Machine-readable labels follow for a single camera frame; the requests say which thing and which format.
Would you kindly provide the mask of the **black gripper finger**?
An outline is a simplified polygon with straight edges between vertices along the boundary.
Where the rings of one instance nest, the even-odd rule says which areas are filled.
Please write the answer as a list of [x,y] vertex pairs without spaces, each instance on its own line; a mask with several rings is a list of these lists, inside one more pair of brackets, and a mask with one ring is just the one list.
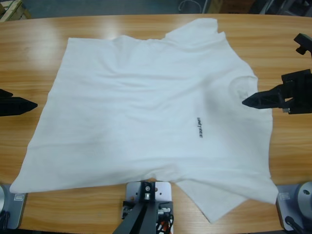
[[12,93],[0,90],[0,116],[16,116],[37,108],[37,104],[21,97],[14,97]]

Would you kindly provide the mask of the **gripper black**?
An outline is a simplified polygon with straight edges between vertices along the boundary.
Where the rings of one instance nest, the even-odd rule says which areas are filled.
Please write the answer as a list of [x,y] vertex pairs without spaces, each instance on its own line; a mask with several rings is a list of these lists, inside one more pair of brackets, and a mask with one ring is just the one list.
[[[299,45],[296,49],[301,55],[307,51],[312,53],[312,38],[299,33],[294,41]],[[282,108],[286,101],[288,114],[311,114],[312,113],[312,72],[310,69],[282,75],[284,88],[280,84],[270,90],[257,92],[242,101],[243,105],[256,109]]]

